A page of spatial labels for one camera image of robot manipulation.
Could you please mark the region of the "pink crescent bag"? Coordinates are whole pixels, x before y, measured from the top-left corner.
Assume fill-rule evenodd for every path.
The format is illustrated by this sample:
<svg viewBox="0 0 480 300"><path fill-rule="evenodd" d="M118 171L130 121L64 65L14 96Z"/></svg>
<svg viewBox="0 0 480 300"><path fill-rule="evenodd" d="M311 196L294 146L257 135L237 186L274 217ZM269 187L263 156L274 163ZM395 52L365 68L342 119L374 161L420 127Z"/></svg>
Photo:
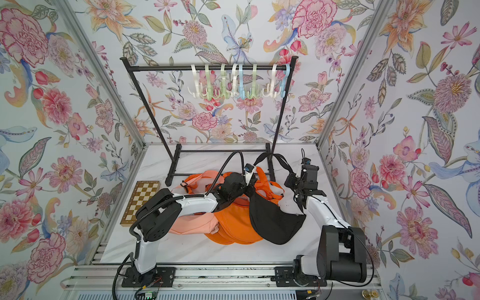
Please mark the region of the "pink crescent bag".
<svg viewBox="0 0 480 300"><path fill-rule="evenodd" d="M217 171L193 174L175 187L172 192L182 195L203 194L208 191L218 175ZM178 217L169 233L174 235L215 234L219 230L218 220L212 212Z"/></svg>

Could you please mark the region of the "bright orange crescent bag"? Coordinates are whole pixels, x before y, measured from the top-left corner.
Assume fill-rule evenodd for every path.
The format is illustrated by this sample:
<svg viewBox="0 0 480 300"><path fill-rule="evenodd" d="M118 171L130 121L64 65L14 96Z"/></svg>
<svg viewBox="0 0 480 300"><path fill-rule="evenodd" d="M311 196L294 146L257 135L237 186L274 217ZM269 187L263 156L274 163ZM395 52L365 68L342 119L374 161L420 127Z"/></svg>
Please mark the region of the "bright orange crescent bag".
<svg viewBox="0 0 480 300"><path fill-rule="evenodd" d="M218 231L214 234L205 234L205 236L220 245L232 245L234 243L234 241L222 231Z"/></svg>

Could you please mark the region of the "black crossbody bag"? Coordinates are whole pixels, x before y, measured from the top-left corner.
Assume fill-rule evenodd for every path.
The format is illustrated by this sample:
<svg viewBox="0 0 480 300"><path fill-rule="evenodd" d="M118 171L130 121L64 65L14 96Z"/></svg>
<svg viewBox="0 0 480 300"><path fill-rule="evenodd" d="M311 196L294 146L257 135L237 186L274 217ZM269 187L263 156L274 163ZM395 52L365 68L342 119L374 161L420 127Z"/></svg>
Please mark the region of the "black crossbody bag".
<svg viewBox="0 0 480 300"><path fill-rule="evenodd" d="M275 245L284 245L301 229L305 214L289 214L256 192L251 179L246 188L249 198L249 217L253 229L262 239Z"/></svg>

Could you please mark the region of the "orange bag with long straps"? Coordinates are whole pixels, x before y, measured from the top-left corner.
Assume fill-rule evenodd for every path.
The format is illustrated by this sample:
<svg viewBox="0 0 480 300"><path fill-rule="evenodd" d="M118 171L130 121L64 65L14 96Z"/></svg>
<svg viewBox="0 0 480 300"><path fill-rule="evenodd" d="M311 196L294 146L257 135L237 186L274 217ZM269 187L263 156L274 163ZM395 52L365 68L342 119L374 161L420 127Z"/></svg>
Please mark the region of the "orange bag with long straps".
<svg viewBox="0 0 480 300"><path fill-rule="evenodd" d="M254 184L257 194L265 200L278 205L283 199L285 190L277 182L269 181L261 167L256 168L257 181Z"/></svg>

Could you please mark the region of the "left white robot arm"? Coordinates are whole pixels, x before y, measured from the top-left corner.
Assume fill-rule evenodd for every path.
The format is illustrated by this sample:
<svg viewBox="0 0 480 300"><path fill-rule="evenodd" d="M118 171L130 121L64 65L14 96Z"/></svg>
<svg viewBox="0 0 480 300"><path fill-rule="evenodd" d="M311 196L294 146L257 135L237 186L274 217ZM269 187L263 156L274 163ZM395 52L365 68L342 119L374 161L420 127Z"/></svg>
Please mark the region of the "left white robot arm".
<svg viewBox="0 0 480 300"><path fill-rule="evenodd" d="M145 289L161 285L173 278L173 273L161 274L157 270L156 256L160 239L167 235L179 217L197 213L216 213L228 208L235 199L255 191L256 178L252 172L245 175L232 173L222 184L213 182L204 194L174 194L168 189L159 190L136 214L136 221L129 229L136 238L135 250L117 269L112 287L117 286L118 276L126 268L121 286Z"/></svg>

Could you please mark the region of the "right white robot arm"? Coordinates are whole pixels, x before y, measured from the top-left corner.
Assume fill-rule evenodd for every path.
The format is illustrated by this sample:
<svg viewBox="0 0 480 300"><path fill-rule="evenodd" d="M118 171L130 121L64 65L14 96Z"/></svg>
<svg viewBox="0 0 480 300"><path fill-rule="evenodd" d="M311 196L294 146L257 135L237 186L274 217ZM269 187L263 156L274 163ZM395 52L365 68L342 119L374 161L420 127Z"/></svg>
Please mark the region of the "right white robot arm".
<svg viewBox="0 0 480 300"><path fill-rule="evenodd" d="M297 174L290 174L285 182L293 190L299 209L307 211L321 230L316 254L299 255L294 260L293 280L300 286L314 277L355 288L367 286L374 274L368 277L367 265L372 257L366 236L334 211L325 192L318 189L319 170L304 158Z"/></svg>

